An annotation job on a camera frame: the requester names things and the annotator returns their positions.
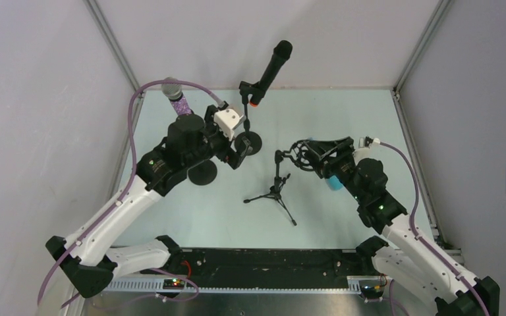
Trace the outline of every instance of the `black tripod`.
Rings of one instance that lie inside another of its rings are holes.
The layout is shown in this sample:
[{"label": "black tripod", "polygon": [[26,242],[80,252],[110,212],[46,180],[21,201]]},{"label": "black tripod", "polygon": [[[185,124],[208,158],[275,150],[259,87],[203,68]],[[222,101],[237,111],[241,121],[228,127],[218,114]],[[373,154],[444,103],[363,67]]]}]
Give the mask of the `black tripod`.
[{"label": "black tripod", "polygon": [[280,206],[282,206],[284,210],[286,210],[286,213],[288,213],[288,216],[290,216],[292,224],[294,224],[294,226],[298,226],[298,223],[296,223],[296,221],[290,214],[290,211],[288,211],[288,208],[284,204],[284,201],[282,201],[282,195],[280,194],[280,192],[282,191],[282,187],[284,187],[284,184],[286,184],[286,180],[290,178],[290,174],[288,174],[287,176],[280,177],[280,163],[283,160],[284,160],[284,153],[279,150],[275,151],[274,162],[276,163],[276,175],[274,177],[274,185],[270,187],[269,193],[263,194],[262,196],[254,197],[252,199],[244,199],[243,203],[249,203],[251,201],[255,201],[256,199],[264,199],[264,198],[273,199],[276,202],[278,202],[278,204],[280,204]]}]

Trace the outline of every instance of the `white wall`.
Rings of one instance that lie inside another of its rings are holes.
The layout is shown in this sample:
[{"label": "white wall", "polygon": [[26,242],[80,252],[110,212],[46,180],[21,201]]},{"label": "white wall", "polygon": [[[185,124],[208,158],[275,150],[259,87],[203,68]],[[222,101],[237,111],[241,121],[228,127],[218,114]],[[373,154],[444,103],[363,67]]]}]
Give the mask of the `white wall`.
[{"label": "white wall", "polygon": [[0,1],[0,315],[33,315],[45,242],[105,201],[130,95],[82,1]]},{"label": "white wall", "polygon": [[506,315],[506,1],[455,1],[401,99],[441,227]]},{"label": "white wall", "polygon": [[99,1],[139,81],[211,88],[259,80],[281,39],[294,51],[274,87],[392,87],[437,2]]}]

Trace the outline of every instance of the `microphone stand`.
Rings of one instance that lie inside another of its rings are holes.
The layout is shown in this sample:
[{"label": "microphone stand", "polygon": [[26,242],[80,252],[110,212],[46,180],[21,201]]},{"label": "microphone stand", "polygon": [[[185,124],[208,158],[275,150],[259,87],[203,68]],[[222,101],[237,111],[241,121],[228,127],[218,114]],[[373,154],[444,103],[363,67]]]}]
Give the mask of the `microphone stand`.
[{"label": "microphone stand", "polygon": [[274,153],[274,162],[276,163],[276,175],[274,176],[274,185],[270,187],[269,193],[263,194],[258,197],[253,197],[252,199],[244,199],[243,203],[249,203],[252,201],[255,201],[257,199],[273,199],[278,204],[280,204],[281,207],[286,210],[286,213],[288,213],[288,216],[290,217],[290,221],[294,226],[298,226],[298,223],[296,223],[296,220],[292,217],[290,214],[290,211],[288,211],[288,208],[284,204],[284,201],[282,201],[282,195],[280,192],[282,192],[282,188],[284,187],[284,184],[286,184],[286,181],[290,179],[290,174],[287,176],[280,177],[280,163],[284,160],[284,153],[280,150],[275,151]]},{"label": "microphone stand", "polygon": [[255,155],[261,150],[263,146],[263,140],[261,136],[255,132],[251,132],[251,123],[249,121],[249,115],[247,111],[247,106],[249,104],[249,95],[253,95],[256,97],[260,97],[261,99],[265,96],[265,91],[261,90],[257,84],[250,84],[248,82],[242,81],[239,84],[239,94],[241,95],[241,103],[243,104],[243,113],[245,114],[245,121],[243,122],[243,128],[245,132],[239,134],[235,139],[235,149],[237,151],[245,150],[245,143],[243,142],[243,138],[247,138],[251,143],[247,156]]}]

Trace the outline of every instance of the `round black base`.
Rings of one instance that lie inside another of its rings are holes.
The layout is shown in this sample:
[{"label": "round black base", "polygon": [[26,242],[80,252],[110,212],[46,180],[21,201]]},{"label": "round black base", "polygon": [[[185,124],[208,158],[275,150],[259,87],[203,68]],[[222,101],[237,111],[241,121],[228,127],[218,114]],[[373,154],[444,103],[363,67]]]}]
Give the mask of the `round black base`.
[{"label": "round black base", "polygon": [[214,181],[218,174],[218,168],[210,161],[204,161],[187,171],[189,180],[198,186],[205,186]]},{"label": "round black base", "polygon": [[[239,134],[236,137],[235,148],[238,153],[242,153],[245,150],[245,145],[243,144],[244,137],[246,137],[245,132]],[[263,140],[261,139],[261,136],[255,132],[249,132],[247,138],[249,139],[249,142],[251,142],[247,156],[255,155],[259,152],[259,150],[261,150],[261,147],[263,147]]]}]

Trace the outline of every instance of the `light blue table surface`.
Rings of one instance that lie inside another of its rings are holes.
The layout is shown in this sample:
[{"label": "light blue table surface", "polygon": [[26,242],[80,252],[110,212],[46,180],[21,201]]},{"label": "light blue table surface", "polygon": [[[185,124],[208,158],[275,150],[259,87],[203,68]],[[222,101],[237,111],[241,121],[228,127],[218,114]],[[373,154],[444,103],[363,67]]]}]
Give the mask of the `light blue table surface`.
[{"label": "light blue table surface", "polygon": [[[240,105],[236,90],[215,93]],[[204,92],[184,92],[195,113],[204,116],[213,104]],[[257,108],[249,108],[251,130],[263,139],[257,155],[232,170],[213,159],[218,176],[207,186],[185,180],[137,218],[116,241],[129,246],[169,235],[183,247],[209,248],[340,248],[354,249],[375,235],[358,218],[357,204],[346,189],[331,191],[312,172],[300,171],[285,161],[281,174],[291,173],[282,195],[296,219],[294,227],[273,200],[243,204],[244,198],[267,193],[272,185],[274,151],[288,149],[300,139],[335,140],[350,136],[377,137],[408,153],[395,106],[388,90],[270,90]],[[137,157],[152,150],[167,134],[177,115],[157,90],[146,92],[135,131]],[[414,203],[414,186],[400,156],[385,147],[372,150],[383,161],[389,177],[387,189],[408,211]],[[123,169],[127,181],[130,163]],[[431,236],[426,210],[418,206],[416,222]]]}]

